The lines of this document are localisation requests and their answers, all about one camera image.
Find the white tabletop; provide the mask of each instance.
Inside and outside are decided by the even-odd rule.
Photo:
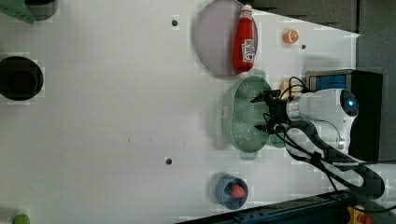
[[[29,105],[0,99],[0,213],[27,209],[32,224],[207,217],[230,212],[214,197],[221,173],[247,181],[243,208],[332,190],[285,149],[241,161],[222,137],[222,96],[245,76],[211,75],[195,53],[192,25],[208,2],[68,0],[33,25],[0,16],[1,59],[21,55],[45,70]],[[352,33],[260,11],[255,20],[255,68],[273,88],[355,66]],[[296,45],[282,44],[286,28],[299,32]]]

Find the red ketchup bottle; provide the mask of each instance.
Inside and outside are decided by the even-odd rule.
[[[253,67],[256,52],[253,38],[252,7],[245,5],[242,7],[238,32],[233,42],[233,67],[238,72],[247,72]]]

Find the ketchup label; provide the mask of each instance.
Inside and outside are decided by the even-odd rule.
[[[245,63],[253,63],[254,61],[254,41],[246,39],[245,44],[242,45],[242,54],[244,55]]]

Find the blue bowl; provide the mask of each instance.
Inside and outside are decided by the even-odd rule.
[[[226,192],[226,189],[231,185],[231,184],[237,184],[241,186],[245,190],[245,197],[235,199],[233,198],[228,192]],[[245,183],[244,180],[237,178],[232,175],[225,175],[224,177],[221,178],[219,183],[216,186],[216,197],[222,205],[224,205],[228,209],[238,209],[244,205],[248,198],[248,185]]]

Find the orange fruit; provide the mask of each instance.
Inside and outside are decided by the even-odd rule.
[[[298,40],[298,33],[295,30],[289,30],[283,35],[283,41],[287,44],[294,44]]]

